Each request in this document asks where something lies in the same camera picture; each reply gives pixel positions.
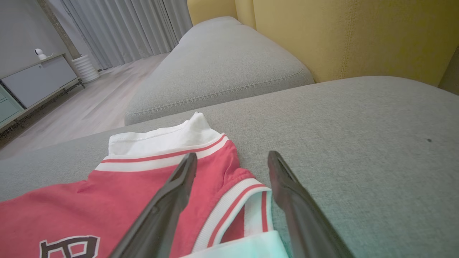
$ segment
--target floor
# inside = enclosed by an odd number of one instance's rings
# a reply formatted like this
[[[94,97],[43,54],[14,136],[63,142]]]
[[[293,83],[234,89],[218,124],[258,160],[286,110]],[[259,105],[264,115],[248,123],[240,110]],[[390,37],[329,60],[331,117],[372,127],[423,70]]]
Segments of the floor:
[[[21,121],[25,128],[2,133],[0,159],[124,126],[124,111],[137,87],[167,55],[102,71],[86,89],[77,86],[48,102]]]

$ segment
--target gray sofa seat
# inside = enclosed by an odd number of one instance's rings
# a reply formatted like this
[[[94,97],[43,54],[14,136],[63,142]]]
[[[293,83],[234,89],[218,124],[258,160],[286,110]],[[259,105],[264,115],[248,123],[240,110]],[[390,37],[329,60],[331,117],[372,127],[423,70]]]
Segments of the gray sofa seat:
[[[84,180],[111,135],[174,126],[195,111],[0,161],[0,196]],[[268,151],[279,151],[356,257],[459,253],[459,96],[408,79],[360,77],[197,111],[268,186]],[[289,242],[276,205],[273,220]]]
[[[182,37],[139,86],[125,124],[312,83],[288,51],[234,18],[219,17]]]

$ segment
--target yellow cushion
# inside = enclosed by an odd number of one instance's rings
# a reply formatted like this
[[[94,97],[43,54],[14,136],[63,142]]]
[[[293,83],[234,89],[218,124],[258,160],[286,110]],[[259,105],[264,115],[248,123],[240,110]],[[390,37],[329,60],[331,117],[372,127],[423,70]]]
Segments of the yellow cushion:
[[[188,10],[193,25],[222,16],[237,19],[234,0],[188,0]]]
[[[255,25],[255,13],[253,0],[235,0],[238,20],[247,26],[257,29]]]
[[[257,30],[316,82],[391,75],[437,86],[459,45],[457,0],[253,0]]]

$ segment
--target jersey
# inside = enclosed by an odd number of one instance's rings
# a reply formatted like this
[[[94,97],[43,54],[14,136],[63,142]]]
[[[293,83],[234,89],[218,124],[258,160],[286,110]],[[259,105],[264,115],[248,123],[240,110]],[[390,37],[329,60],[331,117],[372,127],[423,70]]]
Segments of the jersey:
[[[2,256],[109,256],[189,152],[198,157],[196,177],[170,257],[273,230],[270,189],[240,168],[234,143],[197,112],[178,126],[112,136],[87,180],[0,203]]]

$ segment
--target curtain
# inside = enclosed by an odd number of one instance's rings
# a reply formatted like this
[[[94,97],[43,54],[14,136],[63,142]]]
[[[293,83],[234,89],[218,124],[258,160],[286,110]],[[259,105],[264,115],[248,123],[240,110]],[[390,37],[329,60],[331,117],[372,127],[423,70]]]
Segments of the curtain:
[[[170,52],[192,27],[186,0],[62,0],[102,69]]]

